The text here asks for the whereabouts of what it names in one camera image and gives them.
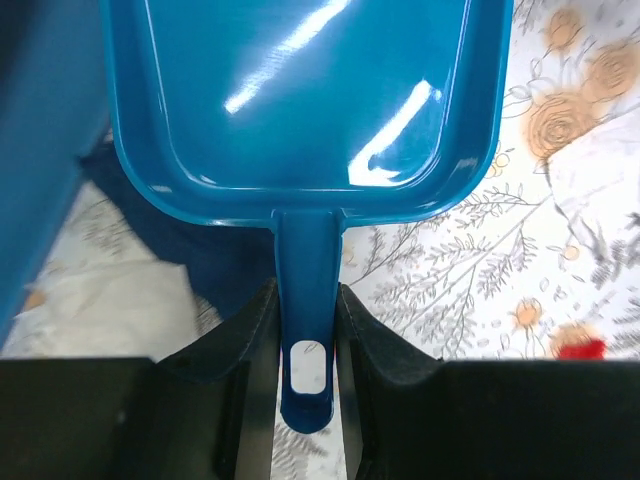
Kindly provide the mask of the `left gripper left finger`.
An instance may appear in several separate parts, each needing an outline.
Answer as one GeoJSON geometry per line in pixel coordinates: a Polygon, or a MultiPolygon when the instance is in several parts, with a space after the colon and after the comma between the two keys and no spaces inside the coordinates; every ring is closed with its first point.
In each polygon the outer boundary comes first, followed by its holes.
{"type": "Polygon", "coordinates": [[[280,359],[266,282],[170,357],[5,360],[5,479],[266,479],[280,359]]]}

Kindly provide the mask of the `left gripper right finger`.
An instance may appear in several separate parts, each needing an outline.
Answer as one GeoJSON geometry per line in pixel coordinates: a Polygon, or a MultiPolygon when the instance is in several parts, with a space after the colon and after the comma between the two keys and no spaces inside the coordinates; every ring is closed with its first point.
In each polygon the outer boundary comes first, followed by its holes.
{"type": "Polygon", "coordinates": [[[336,348],[351,479],[635,479],[634,361],[443,361],[347,287],[336,348]]]}

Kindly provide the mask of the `blue plastic dustpan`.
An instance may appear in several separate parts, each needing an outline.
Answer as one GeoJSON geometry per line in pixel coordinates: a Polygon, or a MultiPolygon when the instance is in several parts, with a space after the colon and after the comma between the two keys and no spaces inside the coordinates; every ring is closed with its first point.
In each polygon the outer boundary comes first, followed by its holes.
{"type": "Polygon", "coordinates": [[[295,345],[333,372],[342,235],[428,219],[484,177],[502,115],[510,1],[104,1],[113,139],[164,213],[275,236],[281,413],[323,429],[295,345]]]}

